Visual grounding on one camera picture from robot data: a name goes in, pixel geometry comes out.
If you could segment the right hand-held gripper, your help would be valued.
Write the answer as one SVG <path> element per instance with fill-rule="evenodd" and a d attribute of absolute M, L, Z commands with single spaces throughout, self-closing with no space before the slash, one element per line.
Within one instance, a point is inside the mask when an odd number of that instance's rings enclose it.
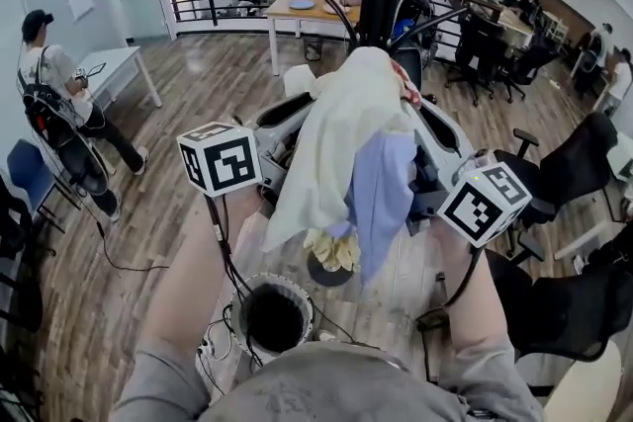
<path fill-rule="evenodd" d="M 420 109 L 413 109 L 413 120 L 428 151 L 460 157 L 455 165 L 438 168 L 423 150 L 417 153 L 409 183 L 409 233 L 419 233 L 427 221 L 439 217 L 471 245 L 485 246 L 513 224 L 532 195 L 492 151 L 475 152 L 461 126 L 438 106 L 423 99 Z"/>

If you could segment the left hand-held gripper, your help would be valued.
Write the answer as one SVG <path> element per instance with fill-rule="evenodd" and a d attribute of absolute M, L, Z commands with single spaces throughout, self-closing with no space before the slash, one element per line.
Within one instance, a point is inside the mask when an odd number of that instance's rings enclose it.
<path fill-rule="evenodd" d="M 244 126 L 211 122 L 177 136 L 187 179 L 216 198 L 251 185 L 279 193 L 288 169 L 282 158 L 313 102 L 308 92 L 255 114 Z"/>

